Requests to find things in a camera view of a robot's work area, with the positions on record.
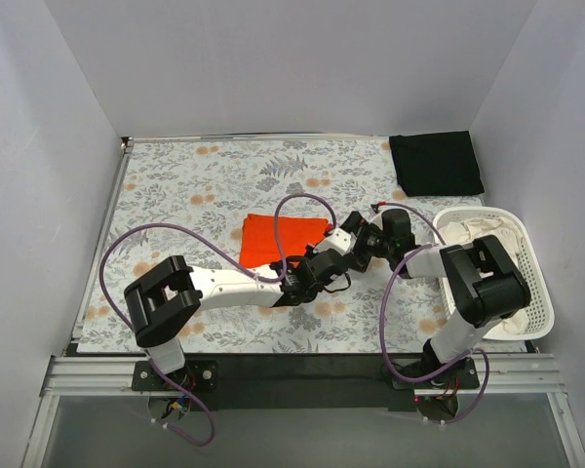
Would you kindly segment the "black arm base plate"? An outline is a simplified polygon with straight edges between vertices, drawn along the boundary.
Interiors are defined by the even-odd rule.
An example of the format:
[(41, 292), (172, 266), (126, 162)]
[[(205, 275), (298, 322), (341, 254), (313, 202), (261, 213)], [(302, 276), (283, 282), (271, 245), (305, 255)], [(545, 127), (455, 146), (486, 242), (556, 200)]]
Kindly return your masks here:
[(199, 354), (167, 378), (143, 358), (127, 365), (122, 388), (171, 396), (177, 385), (211, 410), (371, 408), (414, 412), (415, 393), (441, 396), (442, 413), (454, 417), (457, 393), (483, 381), (472, 359), (427, 382), (393, 376), (379, 354)]

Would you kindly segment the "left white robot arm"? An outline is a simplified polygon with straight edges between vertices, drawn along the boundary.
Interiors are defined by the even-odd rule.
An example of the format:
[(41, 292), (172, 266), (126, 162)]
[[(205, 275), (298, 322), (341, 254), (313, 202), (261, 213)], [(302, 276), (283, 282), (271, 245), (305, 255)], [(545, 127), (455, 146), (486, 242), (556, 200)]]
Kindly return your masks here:
[(327, 292), (347, 277), (343, 255), (328, 249), (311, 257), (292, 257), (245, 274), (232, 269), (193, 267), (181, 255), (166, 258), (124, 290), (136, 336), (153, 367), (171, 374), (185, 367), (178, 334), (198, 312), (237, 306), (296, 307)]

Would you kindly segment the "orange t shirt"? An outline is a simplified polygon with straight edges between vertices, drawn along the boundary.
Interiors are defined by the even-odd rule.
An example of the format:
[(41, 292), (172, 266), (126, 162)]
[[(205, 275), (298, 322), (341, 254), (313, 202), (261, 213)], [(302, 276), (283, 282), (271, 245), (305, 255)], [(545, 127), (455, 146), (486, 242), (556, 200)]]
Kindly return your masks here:
[[(275, 221), (271, 215), (248, 214), (243, 224), (239, 263), (254, 268), (281, 259), (278, 251)], [(307, 245), (315, 245), (324, 238), (332, 225), (324, 218), (278, 218), (280, 240), (287, 256), (303, 255)]]

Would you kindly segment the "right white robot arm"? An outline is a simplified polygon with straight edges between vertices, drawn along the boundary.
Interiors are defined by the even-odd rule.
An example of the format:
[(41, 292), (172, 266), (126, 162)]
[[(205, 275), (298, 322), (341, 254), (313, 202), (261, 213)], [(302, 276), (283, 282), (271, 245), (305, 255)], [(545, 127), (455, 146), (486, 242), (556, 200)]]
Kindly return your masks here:
[[(486, 235), (465, 246), (418, 245), (406, 210), (378, 215), (376, 224), (353, 212), (339, 228), (354, 238), (347, 255), (355, 270), (365, 271), (372, 257), (386, 259), (392, 270), (379, 306), (378, 332), (385, 367), (394, 378), (417, 384), (463, 367), (472, 354), (481, 351), (477, 345), (491, 328), (530, 305), (527, 280), (495, 236)], [(385, 339), (391, 290), (399, 278), (429, 277), (448, 281), (454, 310), (424, 343), (419, 360), (399, 369), (390, 359)]]

